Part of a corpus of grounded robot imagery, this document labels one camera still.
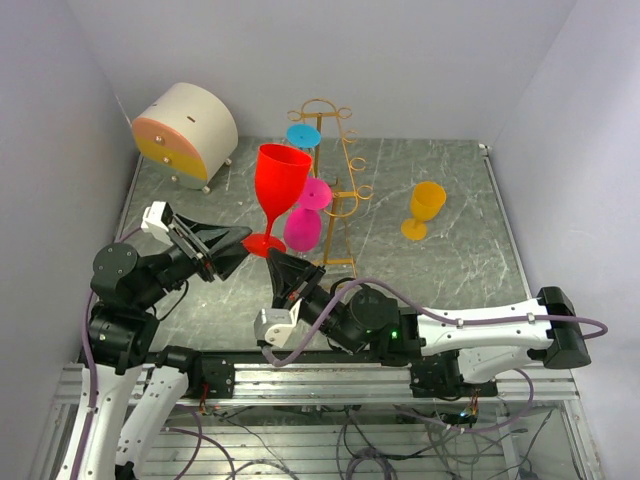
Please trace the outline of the red wine glass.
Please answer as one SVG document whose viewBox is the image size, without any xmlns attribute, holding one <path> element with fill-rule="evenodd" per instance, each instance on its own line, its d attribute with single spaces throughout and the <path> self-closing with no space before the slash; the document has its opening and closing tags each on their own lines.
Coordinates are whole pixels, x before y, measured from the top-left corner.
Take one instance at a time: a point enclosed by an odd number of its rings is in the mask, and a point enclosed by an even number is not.
<svg viewBox="0 0 640 480">
<path fill-rule="evenodd" d="M 286 251 L 284 243 L 272 235 L 273 225 L 301 196 L 311 164 L 308 153 L 288 145 L 265 143 L 259 147 L 254 190 L 266 216 L 266 228 L 243 240 L 250 253 L 266 258 L 270 249 Z"/>
</svg>

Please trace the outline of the yellow wine glass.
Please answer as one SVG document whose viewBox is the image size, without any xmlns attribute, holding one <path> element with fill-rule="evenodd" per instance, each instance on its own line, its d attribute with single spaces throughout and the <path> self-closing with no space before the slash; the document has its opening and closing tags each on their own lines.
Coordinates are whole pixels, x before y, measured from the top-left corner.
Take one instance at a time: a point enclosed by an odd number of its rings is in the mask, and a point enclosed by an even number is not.
<svg viewBox="0 0 640 480">
<path fill-rule="evenodd" d="M 424 239 L 427 223 L 438 215 L 446 199 L 446 191 L 439 184 L 430 181 L 417 184 L 409 203 L 411 217 L 403 221 L 401 233 L 412 241 Z"/>
</svg>

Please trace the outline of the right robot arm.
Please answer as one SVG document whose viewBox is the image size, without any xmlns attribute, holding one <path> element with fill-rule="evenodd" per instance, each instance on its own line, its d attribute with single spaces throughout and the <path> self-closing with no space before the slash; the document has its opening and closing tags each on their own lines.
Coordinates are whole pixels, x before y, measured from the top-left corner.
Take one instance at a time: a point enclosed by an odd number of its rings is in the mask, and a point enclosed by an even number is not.
<svg viewBox="0 0 640 480">
<path fill-rule="evenodd" d="M 591 363 L 573 306 L 558 287 L 504 307 L 433 310 L 379 280 L 346 278 L 324 289 L 323 268 L 276 249 L 266 262 L 272 305 L 258 314 L 254 334 L 277 367 L 293 363 L 316 334 L 340 353 L 364 353 L 383 366 L 439 363 L 426 379 L 414 379 L 416 395 L 461 396 L 530 363 L 550 370 Z"/>
</svg>

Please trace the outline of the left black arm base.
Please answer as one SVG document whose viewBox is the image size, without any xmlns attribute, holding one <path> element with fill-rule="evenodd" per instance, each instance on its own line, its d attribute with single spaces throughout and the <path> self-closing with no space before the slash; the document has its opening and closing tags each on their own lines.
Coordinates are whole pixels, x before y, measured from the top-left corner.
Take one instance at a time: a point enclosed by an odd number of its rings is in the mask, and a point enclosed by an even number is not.
<svg viewBox="0 0 640 480">
<path fill-rule="evenodd" d="M 234 393 L 235 368 L 222 356 L 187 347 L 167 346 L 147 359 L 155 367 L 175 367 L 188 376 L 187 398 L 230 399 Z"/>
</svg>

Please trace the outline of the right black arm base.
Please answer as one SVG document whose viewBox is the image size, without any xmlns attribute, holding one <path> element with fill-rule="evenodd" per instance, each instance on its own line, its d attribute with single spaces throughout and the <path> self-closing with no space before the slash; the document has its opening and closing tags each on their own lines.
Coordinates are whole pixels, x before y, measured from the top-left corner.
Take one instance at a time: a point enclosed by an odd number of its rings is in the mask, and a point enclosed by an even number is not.
<svg viewBox="0 0 640 480">
<path fill-rule="evenodd" d="M 415 362 L 409 368 L 409 387 L 414 398 L 458 400 L 478 394 L 480 397 L 496 397 L 495 381 L 471 384 L 463 380 L 456 358 L 428 357 Z"/>
</svg>

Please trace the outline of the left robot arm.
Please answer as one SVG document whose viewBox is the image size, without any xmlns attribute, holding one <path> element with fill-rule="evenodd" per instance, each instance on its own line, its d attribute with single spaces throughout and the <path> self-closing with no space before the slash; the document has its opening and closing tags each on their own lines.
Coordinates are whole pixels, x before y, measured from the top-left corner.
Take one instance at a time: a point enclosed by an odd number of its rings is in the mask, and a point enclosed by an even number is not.
<svg viewBox="0 0 640 480">
<path fill-rule="evenodd" d="M 156 358 L 147 392 L 129 405 L 161 323 L 155 306 L 171 291 L 186 292 L 192 276 L 226 280 L 247 257 L 243 241 L 252 232 L 199 223 L 166 206 L 148 208 L 141 229 L 168 249 L 142 256 L 117 241 L 93 261 L 97 301 L 83 326 L 82 390 L 60 479 L 139 477 L 176 402 L 204 383 L 200 352 L 169 346 Z"/>
</svg>

